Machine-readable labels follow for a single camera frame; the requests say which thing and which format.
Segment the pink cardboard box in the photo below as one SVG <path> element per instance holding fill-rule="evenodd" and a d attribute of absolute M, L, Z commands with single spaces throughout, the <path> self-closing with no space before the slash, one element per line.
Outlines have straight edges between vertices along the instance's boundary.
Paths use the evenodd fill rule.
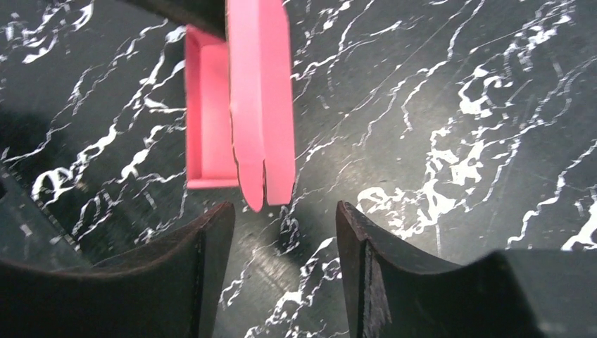
<path fill-rule="evenodd" d="M 295 141 L 281 1 L 227 1 L 225 38 L 186 26 L 188 189 L 239 187 L 255 211 L 290 202 Z"/>

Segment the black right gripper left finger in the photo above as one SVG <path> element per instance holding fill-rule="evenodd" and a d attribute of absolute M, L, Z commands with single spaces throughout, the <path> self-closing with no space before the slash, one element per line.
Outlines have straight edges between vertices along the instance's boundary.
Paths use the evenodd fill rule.
<path fill-rule="evenodd" d="M 223 202 L 88 270 L 1 261 L 2 337 L 211 337 L 235 210 Z"/>

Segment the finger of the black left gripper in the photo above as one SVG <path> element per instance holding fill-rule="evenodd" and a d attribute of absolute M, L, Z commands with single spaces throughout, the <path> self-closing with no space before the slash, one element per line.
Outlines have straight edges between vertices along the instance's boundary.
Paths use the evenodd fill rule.
<path fill-rule="evenodd" d="M 125 0 L 181 25 L 192 25 L 225 39 L 224 0 Z"/>

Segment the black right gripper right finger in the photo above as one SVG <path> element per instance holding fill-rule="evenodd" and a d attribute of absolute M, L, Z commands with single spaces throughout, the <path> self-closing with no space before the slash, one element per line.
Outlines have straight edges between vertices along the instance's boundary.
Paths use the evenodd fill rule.
<path fill-rule="evenodd" d="M 596 252 L 433 256 L 340 201 L 337 246 L 352 337 L 595 337 Z"/>

